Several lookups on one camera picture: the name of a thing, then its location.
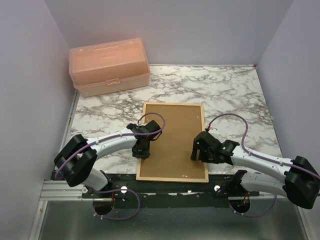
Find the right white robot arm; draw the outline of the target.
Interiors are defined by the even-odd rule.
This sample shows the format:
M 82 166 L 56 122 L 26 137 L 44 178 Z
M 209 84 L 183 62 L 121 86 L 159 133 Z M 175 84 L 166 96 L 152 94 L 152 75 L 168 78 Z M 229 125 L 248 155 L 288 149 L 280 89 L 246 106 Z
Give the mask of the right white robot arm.
M 258 155 L 259 152 L 245 150 L 238 142 L 220 142 L 209 132 L 202 131 L 193 140 L 190 158 L 255 170 L 230 183 L 230 191 L 236 196 L 245 192 L 266 192 L 284 196 L 301 208 L 313 208 L 320 191 L 320 176 L 306 158 Z

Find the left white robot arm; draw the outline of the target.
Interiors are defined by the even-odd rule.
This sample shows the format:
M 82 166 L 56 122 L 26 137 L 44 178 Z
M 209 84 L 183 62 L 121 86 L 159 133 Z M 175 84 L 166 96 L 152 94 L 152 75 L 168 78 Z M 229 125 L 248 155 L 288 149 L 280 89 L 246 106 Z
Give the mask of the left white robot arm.
M 55 178 L 69 187 L 84 185 L 104 198 L 113 189 L 112 180 L 102 170 L 94 169 L 97 160 L 122 150 L 131 150 L 136 159 L 150 157 L 150 143 L 162 134 L 162 128 L 152 120 L 144 125 L 130 123 L 121 131 L 104 137 L 72 137 L 54 159 Z

